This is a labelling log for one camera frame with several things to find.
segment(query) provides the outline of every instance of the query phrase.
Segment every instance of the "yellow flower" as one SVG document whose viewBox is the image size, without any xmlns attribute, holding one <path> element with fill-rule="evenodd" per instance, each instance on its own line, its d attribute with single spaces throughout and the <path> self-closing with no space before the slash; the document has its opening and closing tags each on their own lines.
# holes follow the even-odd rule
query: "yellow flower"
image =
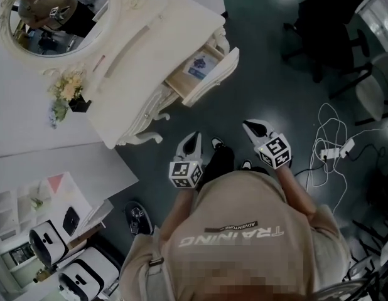
<svg viewBox="0 0 388 301">
<path fill-rule="evenodd" d="M 66 100 L 66 101 L 71 101 L 71 99 L 74 98 L 75 95 L 75 86 L 72 85 L 71 83 L 67 84 L 64 86 L 64 89 L 61 93 L 61 96 Z"/>
</svg>

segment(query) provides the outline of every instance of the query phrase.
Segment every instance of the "ornate mirror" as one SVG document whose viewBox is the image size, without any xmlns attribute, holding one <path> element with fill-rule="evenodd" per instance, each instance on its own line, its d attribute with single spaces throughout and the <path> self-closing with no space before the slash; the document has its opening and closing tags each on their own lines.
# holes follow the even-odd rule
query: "ornate mirror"
<svg viewBox="0 0 388 301">
<path fill-rule="evenodd" d="M 5 47 L 41 71 L 86 59 L 107 41 L 121 9 L 145 0 L 2 0 Z"/>
</svg>

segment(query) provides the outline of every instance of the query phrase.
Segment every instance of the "drawer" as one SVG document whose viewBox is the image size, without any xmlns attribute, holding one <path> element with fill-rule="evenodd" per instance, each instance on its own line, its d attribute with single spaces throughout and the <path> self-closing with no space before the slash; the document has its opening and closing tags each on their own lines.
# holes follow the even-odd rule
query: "drawer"
<svg viewBox="0 0 388 301">
<path fill-rule="evenodd" d="M 165 80 L 165 82 L 183 99 L 183 105 L 186 105 L 187 107 L 191 107 L 214 86 L 219 86 L 222 80 L 233 73 L 239 63 L 240 51 L 238 48 L 234 48 L 227 56 L 224 56 L 209 44 L 205 44 L 198 51 L 204 51 L 218 61 L 216 67 L 208 73 L 203 80 L 183 72 L 186 64 L 191 61 L 198 52 L 184 61 Z"/>
</svg>

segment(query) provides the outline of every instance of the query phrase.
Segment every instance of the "gray chair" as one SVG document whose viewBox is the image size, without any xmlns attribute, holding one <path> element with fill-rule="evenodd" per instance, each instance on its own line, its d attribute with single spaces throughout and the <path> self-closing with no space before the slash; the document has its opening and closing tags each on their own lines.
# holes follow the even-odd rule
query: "gray chair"
<svg viewBox="0 0 388 301">
<path fill-rule="evenodd" d="M 356 122 L 356 126 L 374 121 L 379 122 L 387 118 L 388 112 L 385 112 L 385 106 L 388 105 L 388 100 L 385 99 L 385 96 L 388 96 L 388 53 L 375 57 L 371 63 L 357 68 L 356 71 L 360 72 L 359 77 L 341 90 L 330 95 L 330 99 L 355 87 L 359 102 L 372 116 L 370 119 Z"/>
</svg>

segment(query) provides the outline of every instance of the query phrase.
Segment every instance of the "sneaker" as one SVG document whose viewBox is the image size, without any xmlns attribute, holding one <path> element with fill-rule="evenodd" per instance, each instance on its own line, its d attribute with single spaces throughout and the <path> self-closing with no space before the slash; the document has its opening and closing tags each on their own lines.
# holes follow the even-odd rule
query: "sneaker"
<svg viewBox="0 0 388 301">
<path fill-rule="evenodd" d="M 252 162 L 249 159 L 247 159 L 243 162 L 242 168 L 240 169 L 243 171 L 244 169 L 251 169 L 251 168 L 252 168 Z"/>
<path fill-rule="evenodd" d="M 222 142 L 222 140 L 219 139 L 218 137 L 214 137 L 212 139 L 212 147 L 213 147 L 213 149 L 217 150 L 221 147 L 225 147 L 225 143 Z"/>
<path fill-rule="evenodd" d="M 124 208 L 127 223 L 130 227 L 131 234 L 136 236 L 138 234 L 151 235 L 153 227 L 148 213 L 143 206 L 135 201 L 128 202 Z"/>
</svg>

